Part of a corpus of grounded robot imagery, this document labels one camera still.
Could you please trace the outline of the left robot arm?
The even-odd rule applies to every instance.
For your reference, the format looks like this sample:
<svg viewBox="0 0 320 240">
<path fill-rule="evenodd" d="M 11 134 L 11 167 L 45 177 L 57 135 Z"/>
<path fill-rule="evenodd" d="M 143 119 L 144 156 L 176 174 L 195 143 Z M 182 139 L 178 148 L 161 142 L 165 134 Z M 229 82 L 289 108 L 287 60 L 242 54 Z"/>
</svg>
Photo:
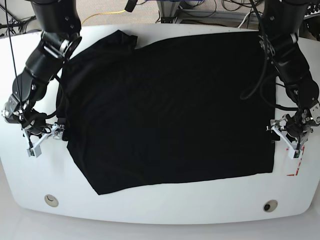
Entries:
<svg viewBox="0 0 320 240">
<path fill-rule="evenodd" d="M 310 66 L 298 45 L 298 31 L 303 23 L 311 0 L 266 0 L 263 13 L 259 13 L 254 1 L 250 5 L 259 24 L 259 38 L 264 51 L 262 73 L 249 92 L 242 92 L 241 100 L 249 99 L 256 91 L 263 91 L 268 79 L 267 64 L 272 63 L 283 82 L 287 96 L 296 107 L 270 104 L 272 108 L 294 111 L 285 115 L 285 127 L 290 140 L 299 144 L 307 139 L 312 127 L 320 125 L 320 89 L 313 80 Z"/>
</svg>

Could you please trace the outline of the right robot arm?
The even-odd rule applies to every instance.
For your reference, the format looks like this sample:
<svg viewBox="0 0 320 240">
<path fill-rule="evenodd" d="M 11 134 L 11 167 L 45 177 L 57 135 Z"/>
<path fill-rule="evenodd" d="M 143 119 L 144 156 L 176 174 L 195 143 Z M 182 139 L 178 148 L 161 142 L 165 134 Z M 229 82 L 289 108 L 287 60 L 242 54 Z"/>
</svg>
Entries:
<svg viewBox="0 0 320 240">
<path fill-rule="evenodd" d="M 40 41 L 15 75 L 12 93 L 2 112 L 10 124 L 20 124 L 29 135 L 49 133 L 46 120 L 55 116 L 34 110 L 47 92 L 49 82 L 66 64 L 82 38 L 81 21 L 74 0 L 32 0 L 41 27 Z"/>
</svg>

